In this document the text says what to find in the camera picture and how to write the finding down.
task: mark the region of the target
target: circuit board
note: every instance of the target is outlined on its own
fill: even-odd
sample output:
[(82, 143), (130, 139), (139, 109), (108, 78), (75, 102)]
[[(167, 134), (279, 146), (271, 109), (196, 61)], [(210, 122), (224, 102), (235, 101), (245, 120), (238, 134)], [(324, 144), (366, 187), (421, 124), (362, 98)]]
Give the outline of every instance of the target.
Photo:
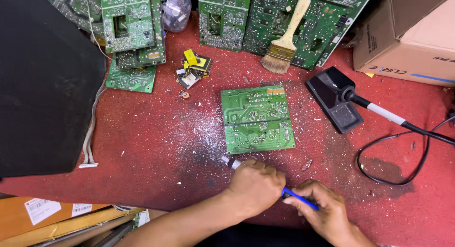
[[(86, 0), (48, 0), (57, 8), (68, 20), (72, 21), (77, 27), (90, 32), (88, 22), (88, 12)], [(101, 0), (88, 0), (90, 7), (90, 17), (93, 18), (93, 33), (103, 36), (103, 19), (101, 11)]]
[(150, 0), (101, 0), (106, 53), (155, 45)]
[(164, 46), (163, 23), (161, 0), (150, 0), (153, 32), (155, 33), (155, 45), (135, 51), (123, 51), (116, 53), (117, 66), (120, 69), (130, 69), (158, 65), (166, 62)]
[[(287, 30), (298, 0), (253, 0), (242, 50), (264, 56), (270, 42)], [(368, 0), (312, 0), (294, 32), (291, 65), (322, 66)]]
[(240, 52), (250, 0), (199, 0), (199, 43)]
[(282, 85), (223, 90), (221, 105), (228, 154), (295, 147)]
[(148, 66), (145, 69), (120, 70), (112, 58), (111, 68), (106, 78), (106, 87), (151, 93), (155, 81), (156, 66)]

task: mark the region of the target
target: human hand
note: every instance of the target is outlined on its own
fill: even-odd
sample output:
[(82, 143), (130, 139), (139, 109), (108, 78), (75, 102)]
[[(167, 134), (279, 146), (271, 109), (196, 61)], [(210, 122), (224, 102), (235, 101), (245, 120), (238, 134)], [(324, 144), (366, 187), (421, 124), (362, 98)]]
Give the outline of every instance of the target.
[(280, 197), (286, 178), (284, 173), (255, 159), (245, 160), (223, 192), (233, 207), (246, 219), (270, 208)]
[(311, 227), (324, 239), (336, 247), (377, 246), (361, 233), (359, 228), (349, 222), (344, 206), (344, 198), (333, 189), (317, 180), (306, 180), (293, 192), (314, 201), (319, 211), (312, 209), (295, 197), (288, 197), (284, 203), (291, 204), (305, 216)]

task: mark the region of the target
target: red carpet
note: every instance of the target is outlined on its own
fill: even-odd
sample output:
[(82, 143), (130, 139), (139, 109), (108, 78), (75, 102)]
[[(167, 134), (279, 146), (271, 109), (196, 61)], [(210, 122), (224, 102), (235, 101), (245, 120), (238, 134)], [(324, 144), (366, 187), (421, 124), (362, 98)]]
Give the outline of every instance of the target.
[[(356, 153), (381, 136), (405, 129), (358, 108), (365, 122), (352, 133), (340, 135), (304, 82), (336, 66), (356, 82), (361, 96), (426, 129), (444, 120), (450, 92), (434, 85), (370, 78), (354, 72), (349, 50), (336, 50), (324, 68), (309, 72), (290, 67), (280, 76), (265, 70), (259, 56), (201, 46), (198, 40), (193, 16), (184, 32), (168, 33), (168, 62), (158, 66), (152, 94), (109, 89), (101, 97), (92, 141), (99, 167), (76, 168), (61, 175), (8, 178), (0, 183), (0, 192), (167, 211), (197, 203), (223, 190), (232, 175), (218, 161), (226, 152), (220, 91), (283, 84), (297, 148), (246, 154), (240, 159), (255, 157), (282, 170), (290, 187), (312, 178), (334, 188), (346, 197), (350, 220), (380, 244), (453, 246), (455, 149), (434, 140), (427, 162), (413, 183), (405, 187), (376, 184), (356, 167)], [(175, 70), (181, 66), (183, 51), (190, 48), (213, 58), (212, 74), (190, 88), (190, 99), (182, 99), (178, 94), (183, 87), (175, 82)], [(448, 126), (439, 132), (455, 137), (455, 130)], [(366, 151), (363, 163), (368, 172), (400, 181), (415, 168), (423, 147), (421, 136), (405, 135)], [(297, 212), (281, 202), (249, 221), (302, 226)]]

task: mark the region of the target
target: brush bristles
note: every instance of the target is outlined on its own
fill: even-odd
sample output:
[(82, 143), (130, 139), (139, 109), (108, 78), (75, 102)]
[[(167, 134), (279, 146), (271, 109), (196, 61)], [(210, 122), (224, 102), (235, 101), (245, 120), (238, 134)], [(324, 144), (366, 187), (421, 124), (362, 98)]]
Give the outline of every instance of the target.
[(262, 58), (261, 64), (262, 66), (271, 72), (277, 73), (277, 74), (284, 74), (287, 72), (287, 69), (289, 68), (289, 65), (291, 64), (290, 60), (284, 60), (282, 58), (276, 58), (273, 57), (269, 54), (270, 52), (267, 52), (267, 54)]

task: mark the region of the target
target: clear plastic bag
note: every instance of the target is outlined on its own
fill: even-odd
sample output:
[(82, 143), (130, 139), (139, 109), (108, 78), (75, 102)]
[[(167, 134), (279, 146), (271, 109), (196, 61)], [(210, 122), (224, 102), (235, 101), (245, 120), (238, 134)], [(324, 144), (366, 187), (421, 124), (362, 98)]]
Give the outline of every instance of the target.
[(185, 29), (191, 13), (191, 0), (163, 0), (163, 27), (171, 32)]

